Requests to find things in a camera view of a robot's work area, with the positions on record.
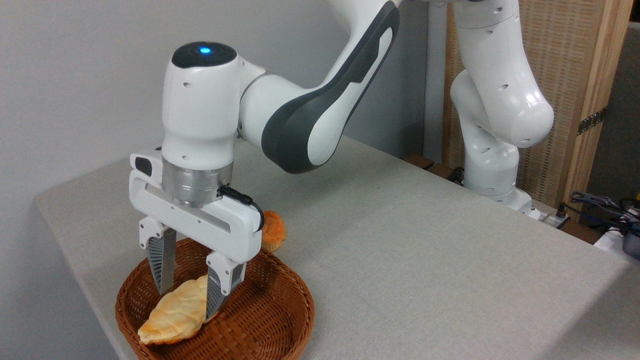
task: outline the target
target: wicker basket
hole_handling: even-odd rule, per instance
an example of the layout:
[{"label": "wicker basket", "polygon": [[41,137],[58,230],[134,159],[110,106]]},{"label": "wicker basket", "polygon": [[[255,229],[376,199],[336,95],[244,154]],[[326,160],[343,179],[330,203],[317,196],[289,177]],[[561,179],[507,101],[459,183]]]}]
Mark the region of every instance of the wicker basket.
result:
[{"label": "wicker basket", "polygon": [[[191,239],[179,241],[171,290],[206,274],[210,252]],[[161,297],[147,260],[131,272],[118,292],[116,320],[140,359],[297,359],[314,326],[314,303],[307,285],[264,251],[247,263],[244,282],[196,336],[172,345],[141,345],[138,329]]]}]

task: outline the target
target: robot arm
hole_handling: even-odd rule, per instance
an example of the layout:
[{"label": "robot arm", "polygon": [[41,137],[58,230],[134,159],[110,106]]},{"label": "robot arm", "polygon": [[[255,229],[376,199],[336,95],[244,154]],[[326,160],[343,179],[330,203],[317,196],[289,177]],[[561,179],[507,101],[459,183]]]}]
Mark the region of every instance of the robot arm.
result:
[{"label": "robot arm", "polygon": [[179,48],[166,70],[163,146],[133,154],[129,179],[140,246],[159,291],[173,284],[177,232],[213,250],[207,257],[209,319],[244,279],[260,250],[260,209],[228,186],[236,131],[284,170],[325,163],[395,39],[401,0],[332,0],[351,37],[317,87],[304,89],[242,59],[231,47]]},{"label": "robot arm", "polygon": [[465,70],[451,87],[465,144],[465,187],[537,218],[516,189],[519,147],[551,130],[554,112],[527,61],[517,0],[454,4]]}]

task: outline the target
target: bread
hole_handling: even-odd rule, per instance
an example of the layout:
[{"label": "bread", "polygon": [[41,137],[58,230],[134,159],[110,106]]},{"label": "bread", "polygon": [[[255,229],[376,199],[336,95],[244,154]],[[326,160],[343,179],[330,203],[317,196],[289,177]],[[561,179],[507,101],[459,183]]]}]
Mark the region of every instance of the bread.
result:
[{"label": "bread", "polygon": [[262,248],[268,252],[274,252],[287,237],[287,229],[284,221],[275,211],[267,210],[264,214],[264,226],[262,226]]},{"label": "bread", "polygon": [[173,344],[193,337],[205,322],[207,276],[188,280],[160,299],[138,329],[140,343]]}]

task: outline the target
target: gray tabletop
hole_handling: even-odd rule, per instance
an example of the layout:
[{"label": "gray tabletop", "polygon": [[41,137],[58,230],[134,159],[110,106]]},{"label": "gray tabletop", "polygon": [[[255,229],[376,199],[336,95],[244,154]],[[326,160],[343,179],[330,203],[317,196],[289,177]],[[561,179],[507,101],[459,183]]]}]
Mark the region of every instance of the gray tabletop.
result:
[{"label": "gray tabletop", "polygon": [[[116,294],[145,257],[127,160],[36,198],[121,359]],[[282,215],[304,279],[304,359],[637,359],[640,271],[429,172],[343,138],[290,175],[245,142],[233,185]]]}]

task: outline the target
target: black cable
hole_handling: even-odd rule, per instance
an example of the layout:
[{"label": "black cable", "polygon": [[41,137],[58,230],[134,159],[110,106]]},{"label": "black cable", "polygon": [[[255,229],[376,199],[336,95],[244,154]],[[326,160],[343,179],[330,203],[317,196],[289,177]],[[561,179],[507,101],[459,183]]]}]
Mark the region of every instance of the black cable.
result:
[{"label": "black cable", "polygon": [[598,222],[598,223],[601,223],[601,224],[605,224],[605,225],[608,225],[609,227],[615,227],[615,228],[620,229],[620,230],[629,231],[629,232],[633,233],[636,236],[640,236],[640,235],[638,235],[640,233],[640,227],[638,227],[638,225],[634,224],[634,225],[628,226],[628,224],[624,223],[624,222],[611,222],[611,221],[607,221],[607,220],[602,220],[600,218],[592,217],[591,215],[589,215],[589,214],[587,214],[585,212],[582,212],[582,211],[580,211],[578,209],[575,209],[575,208],[569,206],[569,204],[567,204],[565,202],[561,202],[561,205],[563,205],[566,209],[569,209],[569,210],[573,211],[574,213],[576,213],[576,214],[578,214],[578,215],[580,215],[582,217],[585,217],[585,218],[587,218],[587,219],[589,219],[591,221],[595,221],[595,222]]},{"label": "black cable", "polygon": [[231,199],[238,200],[239,202],[242,202],[244,205],[253,206],[260,213],[260,226],[256,231],[262,230],[262,227],[264,226],[264,213],[262,212],[262,209],[260,209],[260,206],[258,206],[258,204],[256,204],[249,195],[245,195],[237,191],[236,189],[232,188],[229,185],[221,186],[218,189],[218,192],[220,193],[220,195],[228,196]]},{"label": "black cable", "polygon": [[262,227],[264,227],[264,213],[262,212],[262,209],[260,209],[260,206],[255,202],[251,201],[251,205],[260,213],[260,226],[258,227],[258,231],[260,231],[262,230]]}]

